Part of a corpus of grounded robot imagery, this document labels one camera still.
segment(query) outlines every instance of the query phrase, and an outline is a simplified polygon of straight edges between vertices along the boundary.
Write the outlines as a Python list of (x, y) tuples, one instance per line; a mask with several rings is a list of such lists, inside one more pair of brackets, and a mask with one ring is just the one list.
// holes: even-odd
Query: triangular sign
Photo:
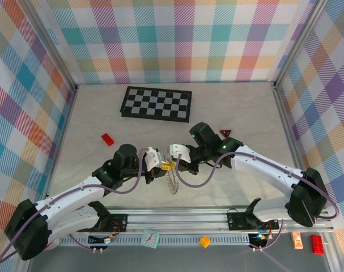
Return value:
[(219, 131), (224, 137), (225, 137), (225, 139), (226, 138), (228, 138), (228, 136), (230, 136), (230, 134), (231, 134), (231, 129), (229, 129), (229, 130), (220, 130)]

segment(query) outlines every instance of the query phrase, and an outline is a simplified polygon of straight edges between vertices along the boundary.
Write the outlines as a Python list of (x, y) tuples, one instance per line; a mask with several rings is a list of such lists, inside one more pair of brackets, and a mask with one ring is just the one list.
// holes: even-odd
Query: teal clock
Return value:
[(141, 245), (149, 248), (156, 248), (159, 241), (159, 232), (149, 229), (144, 229), (142, 235)]

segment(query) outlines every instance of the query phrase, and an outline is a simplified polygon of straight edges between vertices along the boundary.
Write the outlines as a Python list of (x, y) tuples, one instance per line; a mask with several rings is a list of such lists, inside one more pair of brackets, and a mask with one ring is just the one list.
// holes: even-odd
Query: red lego brick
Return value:
[(324, 254), (323, 241), (320, 235), (311, 235), (312, 249), (314, 254)]
[(107, 133), (105, 133), (101, 137), (105, 141), (105, 143), (107, 143), (108, 146), (111, 146), (114, 143), (114, 140)]

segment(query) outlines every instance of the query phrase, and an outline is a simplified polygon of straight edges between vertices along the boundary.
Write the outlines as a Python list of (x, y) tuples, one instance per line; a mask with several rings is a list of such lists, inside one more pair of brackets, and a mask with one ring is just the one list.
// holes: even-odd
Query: checkerboard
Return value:
[(189, 122), (192, 92), (131, 87), (120, 112), (123, 117)]

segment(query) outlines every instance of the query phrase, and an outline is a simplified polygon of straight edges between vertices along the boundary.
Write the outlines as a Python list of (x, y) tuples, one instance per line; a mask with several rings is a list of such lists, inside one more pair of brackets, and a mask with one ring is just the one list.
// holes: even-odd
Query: plaid wall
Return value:
[[(0, 253), (17, 204), (41, 197), (71, 91), (16, 0), (0, 1)], [(9, 271), (12, 260), (0, 265)]]
[(75, 81), (100, 84), (272, 80), (315, 0), (32, 2)]
[(328, 3), (282, 85), (304, 166), (320, 171), (339, 203), (344, 253), (344, 0)]

